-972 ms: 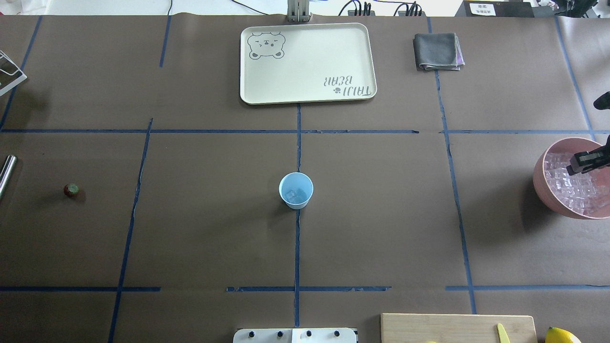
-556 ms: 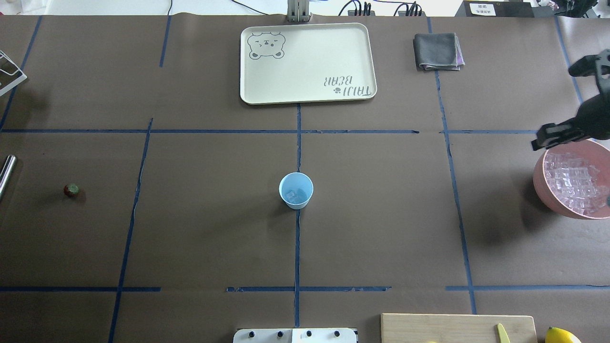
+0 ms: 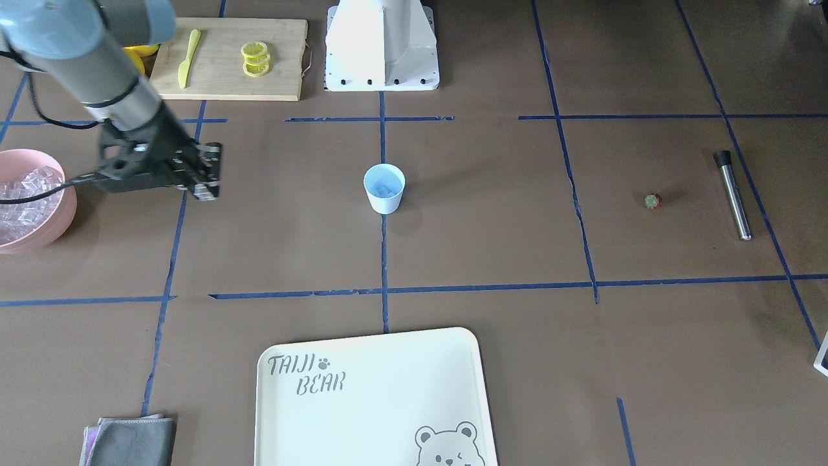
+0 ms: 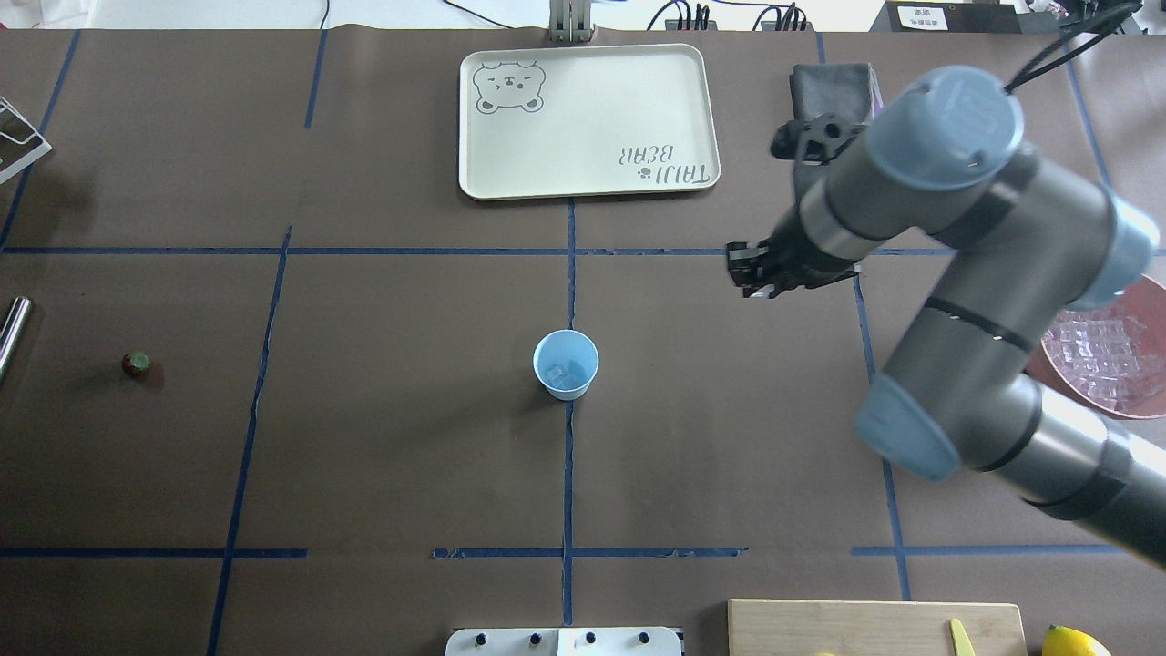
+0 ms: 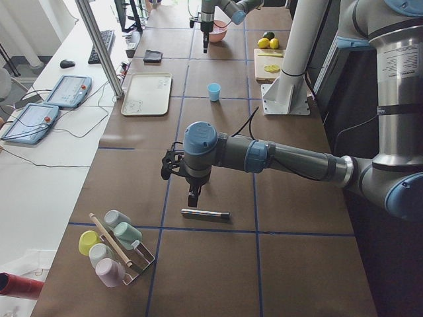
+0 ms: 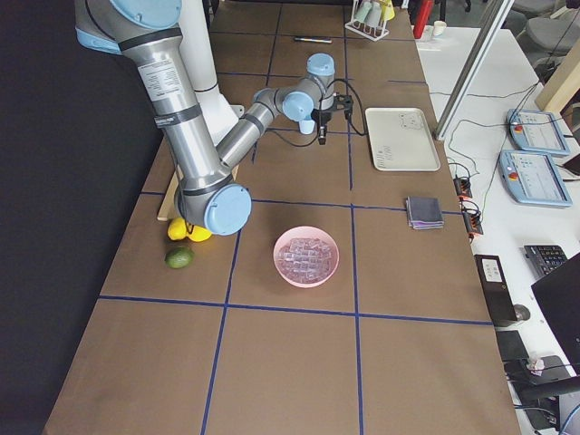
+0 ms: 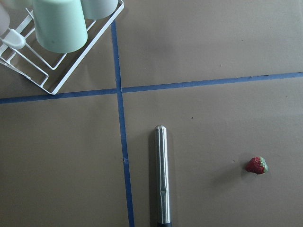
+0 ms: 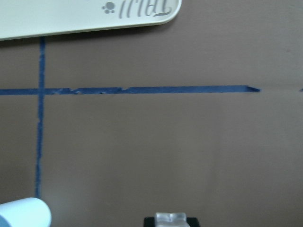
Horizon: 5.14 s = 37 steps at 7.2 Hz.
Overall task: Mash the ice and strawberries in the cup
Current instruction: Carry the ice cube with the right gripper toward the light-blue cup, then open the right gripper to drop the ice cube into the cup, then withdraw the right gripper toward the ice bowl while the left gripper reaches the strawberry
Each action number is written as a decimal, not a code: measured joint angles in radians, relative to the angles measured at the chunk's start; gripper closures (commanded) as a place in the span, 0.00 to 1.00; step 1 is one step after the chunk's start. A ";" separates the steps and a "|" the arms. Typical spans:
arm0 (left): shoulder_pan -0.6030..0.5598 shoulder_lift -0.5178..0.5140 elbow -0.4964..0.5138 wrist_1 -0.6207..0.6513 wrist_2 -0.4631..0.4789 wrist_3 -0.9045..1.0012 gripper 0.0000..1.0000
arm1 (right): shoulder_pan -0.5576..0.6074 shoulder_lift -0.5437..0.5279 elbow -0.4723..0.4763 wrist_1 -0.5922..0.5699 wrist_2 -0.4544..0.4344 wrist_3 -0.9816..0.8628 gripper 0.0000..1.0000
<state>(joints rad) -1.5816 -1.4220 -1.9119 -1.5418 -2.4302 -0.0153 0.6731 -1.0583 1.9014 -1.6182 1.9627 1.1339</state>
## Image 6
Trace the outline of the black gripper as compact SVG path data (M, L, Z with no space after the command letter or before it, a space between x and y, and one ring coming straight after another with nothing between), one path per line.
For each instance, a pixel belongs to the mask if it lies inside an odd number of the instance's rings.
M314 121L317 126L317 141L320 145L326 144L327 124L332 119L331 110L315 110Z

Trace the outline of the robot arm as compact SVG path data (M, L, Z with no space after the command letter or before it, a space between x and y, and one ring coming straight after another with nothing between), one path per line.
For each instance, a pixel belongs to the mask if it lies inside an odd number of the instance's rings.
M219 91L199 1L77 1L74 9L82 46L135 63L179 177L175 207L189 224L215 235L246 224L251 197L232 170L273 120L283 114L311 133L314 112L334 103L334 59L316 53L299 82L257 92L236 115Z

